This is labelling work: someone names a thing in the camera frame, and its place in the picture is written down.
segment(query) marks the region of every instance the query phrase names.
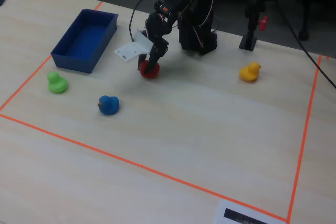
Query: floor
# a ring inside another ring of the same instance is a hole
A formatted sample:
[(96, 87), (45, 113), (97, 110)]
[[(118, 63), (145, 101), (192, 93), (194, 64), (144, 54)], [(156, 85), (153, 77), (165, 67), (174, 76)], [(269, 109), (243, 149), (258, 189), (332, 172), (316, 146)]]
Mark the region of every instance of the floor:
[[(101, 1), (134, 8), (139, 0)], [(157, 0), (145, 0), (141, 3), (138, 10), (148, 13), (153, 12), (153, 5), (156, 1)], [(217, 0), (215, 15), (219, 19), (219, 30), (241, 36), (244, 35), (247, 32), (248, 23), (244, 10), (248, 3), (253, 3), (253, 1), (254, 0)], [(301, 2), (297, 0), (285, 0), (281, 1), (280, 5), (294, 30), (298, 32), (301, 28), (303, 16)], [(268, 16), (269, 22), (265, 31), (257, 31), (256, 36), (258, 39), (299, 49), (299, 45), (281, 19), (273, 2), (266, 4), (266, 11), (261, 15)], [(336, 50), (334, 48), (334, 36), (336, 34), (335, 17), (336, 10), (326, 9), (321, 5), (313, 4), (309, 22), (310, 39), (303, 43), (309, 52), (336, 58)]]

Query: robotic arm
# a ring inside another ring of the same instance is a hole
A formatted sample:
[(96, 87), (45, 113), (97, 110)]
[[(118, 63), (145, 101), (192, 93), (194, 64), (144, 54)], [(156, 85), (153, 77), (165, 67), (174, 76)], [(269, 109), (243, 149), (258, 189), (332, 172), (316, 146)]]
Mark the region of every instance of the robotic arm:
[(146, 77), (150, 74), (158, 60), (167, 52), (169, 43), (162, 36), (171, 33), (176, 21), (182, 49), (197, 51), (201, 55), (216, 49), (217, 34), (211, 32), (213, 2), (214, 0), (163, 0), (155, 3), (155, 12), (149, 15), (142, 32), (154, 43), (146, 64), (143, 63), (147, 55), (139, 55), (138, 69), (142, 75)]

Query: red object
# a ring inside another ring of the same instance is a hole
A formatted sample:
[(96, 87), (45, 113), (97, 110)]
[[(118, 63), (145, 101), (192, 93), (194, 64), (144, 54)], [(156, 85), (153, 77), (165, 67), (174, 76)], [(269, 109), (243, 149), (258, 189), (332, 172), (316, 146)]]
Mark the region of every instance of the red object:
[(146, 69), (147, 65), (148, 65), (147, 60), (144, 60), (143, 62), (140, 63), (140, 74), (147, 79), (156, 78), (157, 75), (159, 74), (159, 71), (160, 71), (160, 65), (158, 63), (156, 63), (154, 69), (151, 72), (145, 74), (145, 69)]
[(261, 21), (259, 21), (260, 31), (265, 31), (268, 17), (265, 16)]

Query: white paper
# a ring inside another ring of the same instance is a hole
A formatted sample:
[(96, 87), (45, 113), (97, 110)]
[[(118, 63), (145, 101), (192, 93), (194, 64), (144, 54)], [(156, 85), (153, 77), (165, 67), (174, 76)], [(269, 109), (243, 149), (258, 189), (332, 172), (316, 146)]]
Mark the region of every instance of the white paper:
[(134, 42), (129, 42), (114, 51), (125, 62), (139, 55), (148, 55), (154, 45), (154, 43), (147, 39), (139, 30), (133, 36), (133, 40)]
[(224, 199), (219, 202), (214, 224), (239, 224), (239, 222), (224, 217), (226, 208), (267, 224), (286, 224), (281, 220)]

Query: orange boundary line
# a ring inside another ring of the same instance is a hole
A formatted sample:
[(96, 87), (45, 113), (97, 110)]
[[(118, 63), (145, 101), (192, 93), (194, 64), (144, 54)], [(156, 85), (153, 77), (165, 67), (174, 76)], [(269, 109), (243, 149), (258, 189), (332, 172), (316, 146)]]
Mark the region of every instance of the orange boundary line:
[[(319, 57), (319, 61), (318, 61), (318, 65), (319, 66), (321, 65), (321, 60), (322, 60), (322, 55), (320, 55), (320, 57)], [(319, 70), (316, 68), (314, 82), (313, 82), (313, 86), (311, 88), (311, 93), (310, 93), (310, 99), (309, 99), (309, 104), (308, 104), (306, 122), (305, 122), (305, 125), (304, 125), (305, 127), (304, 127), (304, 130), (303, 130), (301, 149), (300, 149), (300, 155), (299, 155), (299, 162), (298, 162), (298, 166), (297, 166), (297, 169), (296, 169), (295, 180), (294, 180), (292, 195), (291, 195), (291, 198), (290, 198), (290, 204), (289, 204), (289, 209), (288, 209), (286, 223), (290, 222), (290, 218), (291, 218), (292, 211), (293, 211), (295, 194), (296, 194), (296, 190), (297, 190), (297, 187), (298, 187), (299, 175), (300, 175), (300, 170), (301, 170), (303, 152), (305, 150), (304, 149), (304, 145), (306, 144), (307, 131), (308, 131), (309, 119), (310, 119), (310, 112), (311, 112), (311, 107), (313, 105), (313, 99), (314, 99), (315, 88), (316, 88), (316, 83), (317, 83), (317, 77), (318, 76), (319, 76)]]
[(102, 5), (103, 1), (100, 1), (100, 3), (94, 8), (94, 10), (98, 10), (99, 7)]
[(155, 173), (155, 174), (157, 174), (157, 175), (160, 175), (160, 176), (162, 176), (162, 177), (171, 179), (171, 180), (176, 181), (176, 182), (178, 182), (178, 183), (181, 183), (181, 184), (183, 184), (183, 185), (186, 185), (186, 186), (192, 187), (192, 188), (194, 188), (194, 189), (203, 191), (203, 192), (205, 192), (205, 193), (208, 193), (208, 194), (217, 196), (217, 197), (219, 197), (219, 198), (229, 200), (229, 201), (231, 201), (231, 202), (234, 202), (234, 203), (237, 203), (237, 204), (242, 205), (242, 206), (244, 206), (244, 207), (247, 207), (247, 208), (253, 209), (253, 210), (255, 210), (255, 211), (261, 212), (262, 214), (271, 216), (271, 217), (276, 218), (276, 219), (278, 219), (278, 220), (286, 221), (286, 218), (284, 218), (284, 217), (277, 216), (277, 215), (275, 215), (275, 214), (272, 214), (271, 212), (262, 210), (262, 209), (260, 209), (260, 208), (257, 208), (257, 207), (254, 207), (254, 206), (252, 206), (252, 205), (246, 204), (246, 203), (241, 202), (241, 201), (239, 201), (239, 200), (229, 198), (229, 197), (227, 197), (227, 196), (224, 196), (224, 195), (219, 194), (219, 193), (216, 193), (216, 192), (214, 192), (214, 191), (205, 189), (205, 188), (203, 188), (203, 187), (200, 187), (200, 186), (191, 184), (191, 183), (186, 182), (186, 181), (184, 181), (184, 180), (181, 180), (181, 179), (179, 179), (179, 178), (176, 178), (176, 177), (170, 176), (170, 175), (168, 175), (168, 174), (159, 172), (158, 170), (154, 170), (154, 169), (149, 168), (149, 167), (147, 167), (147, 166), (138, 164), (138, 163), (136, 163), (136, 162), (133, 162), (133, 161), (130, 161), (130, 160), (126, 159), (126, 158), (123, 158), (123, 157), (120, 157), (120, 156), (111, 154), (111, 153), (109, 153), (109, 152), (103, 151), (103, 150), (98, 149), (98, 148), (95, 148), (95, 147), (93, 147), (93, 146), (90, 146), (90, 145), (87, 145), (87, 144), (84, 144), (84, 143), (81, 143), (81, 142), (72, 140), (72, 139), (70, 139), (70, 138), (67, 138), (67, 137), (58, 135), (58, 134), (56, 134), (56, 133), (53, 133), (53, 132), (50, 132), (50, 131), (41, 129), (41, 128), (39, 128), (39, 127), (36, 127), (36, 126), (31, 125), (31, 124), (29, 124), (29, 123), (25, 123), (25, 122), (23, 122), (23, 121), (20, 121), (20, 120), (18, 120), (18, 119), (12, 118), (12, 117), (10, 117), (10, 116), (6, 116), (6, 115), (3, 115), (3, 114), (0, 114), (0, 117), (5, 118), (5, 119), (8, 119), (8, 120), (11, 120), (11, 121), (16, 122), (16, 123), (19, 123), (19, 124), (22, 124), (22, 125), (24, 125), (24, 126), (27, 126), (27, 127), (29, 127), (29, 128), (32, 128), (32, 129), (34, 129), (34, 130), (37, 130), (37, 131), (46, 133), (46, 134), (48, 134), (48, 135), (57, 137), (57, 138), (59, 138), (59, 139), (65, 140), (65, 141), (67, 141), (67, 142), (70, 142), (70, 143), (72, 143), (72, 144), (76, 144), (76, 145), (79, 145), (79, 146), (81, 146), (81, 147), (90, 149), (90, 150), (92, 150), (92, 151), (101, 153), (101, 154), (103, 154), (103, 155), (106, 155), (106, 156), (109, 156), (109, 157), (113, 157), (113, 158), (115, 158), (115, 159), (117, 159), (117, 160), (123, 161), (123, 162), (125, 162), (125, 163), (130, 164), (130, 165), (133, 165), (133, 166), (136, 166), (136, 167), (138, 167), (138, 168), (147, 170), (147, 171), (149, 171), (149, 172)]
[[(95, 10), (97, 10), (101, 5), (102, 5), (103, 1), (100, 1), (100, 3), (94, 8)], [(22, 85), (8, 98), (8, 100), (0, 107), (0, 111), (6, 107), (9, 102), (18, 94), (18, 92), (20, 92), (20, 90), (34, 77), (34, 75), (36, 75), (36, 73), (47, 63), (48, 60), (51, 59), (51, 55), (49, 55), (49, 57), (28, 77), (28, 79), (22, 83)]]

